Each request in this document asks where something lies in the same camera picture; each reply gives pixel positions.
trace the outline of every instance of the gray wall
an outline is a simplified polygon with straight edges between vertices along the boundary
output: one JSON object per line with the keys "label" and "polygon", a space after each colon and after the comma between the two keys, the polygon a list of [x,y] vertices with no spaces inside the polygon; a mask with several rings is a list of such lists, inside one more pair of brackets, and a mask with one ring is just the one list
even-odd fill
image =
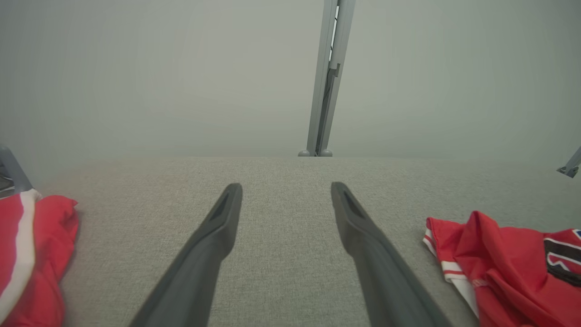
{"label": "gray wall", "polygon": [[334,156],[556,169],[580,145],[581,1],[357,0]]}
{"label": "gray wall", "polygon": [[0,1],[0,143],[33,183],[101,159],[296,156],[323,1]]}

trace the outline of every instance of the metal frame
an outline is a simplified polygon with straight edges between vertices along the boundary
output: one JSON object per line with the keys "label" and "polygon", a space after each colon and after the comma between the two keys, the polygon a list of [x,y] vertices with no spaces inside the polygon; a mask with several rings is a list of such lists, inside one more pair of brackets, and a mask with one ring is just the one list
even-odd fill
{"label": "metal frame", "polygon": [[0,144],[0,164],[4,167],[14,183],[14,194],[28,191],[33,188],[28,177],[18,164],[10,149]]}
{"label": "metal frame", "polygon": [[561,172],[571,178],[575,177],[577,171],[579,170],[578,166],[581,164],[581,147],[577,149],[577,152],[573,154],[571,159],[567,162],[564,167],[557,169],[558,172]]}
{"label": "metal frame", "polygon": [[[333,40],[337,6],[339,6],[339,14]],[[355,0],[325,0],[307,148],[299,152],[300,157],[331,157],[333,155],[327,149],[327,145],[342,75],[340,67],[344,66],[354,10]],[[333,52],[329,61],[331,42],[333,42]]]}

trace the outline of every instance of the red jersey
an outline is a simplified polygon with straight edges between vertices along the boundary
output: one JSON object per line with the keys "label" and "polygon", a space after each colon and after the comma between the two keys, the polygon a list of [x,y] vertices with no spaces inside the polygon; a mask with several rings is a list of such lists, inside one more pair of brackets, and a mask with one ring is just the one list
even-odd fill
{"label": "red jersey", "polygon": [[424,243],[481,326],[581,326],[581,230],[500,228],[428,218]]}
{"label": "red jersey", "polygon": [[61,326],[59,281],[74,250],[76,201],[35,190],[0,200],[0,327]]}

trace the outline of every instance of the white stripe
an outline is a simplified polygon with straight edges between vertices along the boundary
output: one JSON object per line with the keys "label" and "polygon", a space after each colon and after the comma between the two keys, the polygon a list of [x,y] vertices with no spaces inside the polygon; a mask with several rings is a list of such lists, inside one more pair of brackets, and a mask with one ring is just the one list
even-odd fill
{"label": "white stripe", "polygon": [[[432,235],[432,231],[429,229],[426,229],[426,236],[428,236],[431,240],[434,239],[433,235]],[[427,240],[425,237],[422,239],[422,241],[424,242],[424,244],[426,244],[426,246],[428,247],[428,250],[430,250],[430,252],[434,255],[434,257],[437,258],[436,250],[434,250],[434,247],[432,246],[432,242]]]}
{"label": "white stripe", "polygon": [[434,239],[434,234],[432,233],[432,230],[430,228],[426,228],[426,236],[428,236],[430,239]]}
{"label": "white stripe", "polygon": [[425,238],[422,241],[424,242],[424,244],[426,244],[426,246],[428,247],[428,250],[430,250],[430,252],[434,255],[434,257],[437,258],[436,251],[434,250],[432,243],[430,243],[430,241],[428,241]]}
{"label": "white stripe", "polygon": [[460,266],[456,262],[442,261],[442,271],[446,270],[462,272],[462,268],[460,268]]}
{"label": "white stripe", "polygon": [[16,305],[24,288],[28,284],[34,268],[34,203],[40,198],[36,190],[20,193],[23,213],[16,233],[16,263],[12,270],[10,282],[0,295],[0,324]]}
{"label": "white stripe", "polygon": [[550,239],[550,238],[548,238],[548,237],[546,237],[546,238],[545,238],[545,239],[543,239],[543,240],[545,240],[545,241],[551,241],[551,242],[553,242],[553,243],[557,243],[557,244],[560,244],[560,245],[565,245],[565,246],[570,246],[570,247],[572,247],[572,248],[576,248],[577,250],[581,250],[581,247],[580,247],[580,246],[574,246],[574,245],[573,245],[573,244],[571,244],[571,243],[559,242],[559,241],[556,241],[556,240]]}
{"label": "white stripe", "polygon": [[466,277],[466,275],[460,275],[457,273],[445,273],[444,279],[447,282],[451,283],[453,279],[466,279],[466,280],[468,280],[468,277]]}
{"label": "white stripe", "polygon": [[579,261],[577,261],[577,260],[573,260],[573,259],[571,259],[571,258],[563,257],[562,255],[554,254],[554,253],[552,253],[552,252],[549,252],[549,253],[547,254],[547,261],[548,261],[548,263],[549,263],[549,264],[552,264],[552,263],[553,263],[552,261],[550,261],[550,260],[548,259],[548,256],[549,256],[549,255],[552,255],[552,256],[554,256],[554,257],[557,257],[557,258],[559,258],[559,259],[563,259],[563,260],[567,260],[567,261],[573,262],[574,264],[578,264],[578,265],[580,265],[580,266],[581,266],[581,262],[579,262]]}
{"label": "white stripe", "polygon": [[478,305],[476,304],[476,292],[474,292],[474,288],[472,284],[468,281],[468,279],[452,279],[452,284],[460,295],[466,300],[472,312],[478,317]]}

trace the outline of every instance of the gray fabric couch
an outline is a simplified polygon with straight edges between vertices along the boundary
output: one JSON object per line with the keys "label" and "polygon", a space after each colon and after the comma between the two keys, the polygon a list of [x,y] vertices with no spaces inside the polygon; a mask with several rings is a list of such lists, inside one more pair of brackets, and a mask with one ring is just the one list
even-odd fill
{"label": "gray fabric couch", "polygon": [[581,183],[515,163],[360,158],[181,158],[71,172],[41,188],[77,200],[61,287],[66,326],[126,326],[223,188],[243,187],[238,235],[210,326],[368,326],[329,188],[346,183],[454,326],[478,321],[422,243],[425,219],[581,228]]}

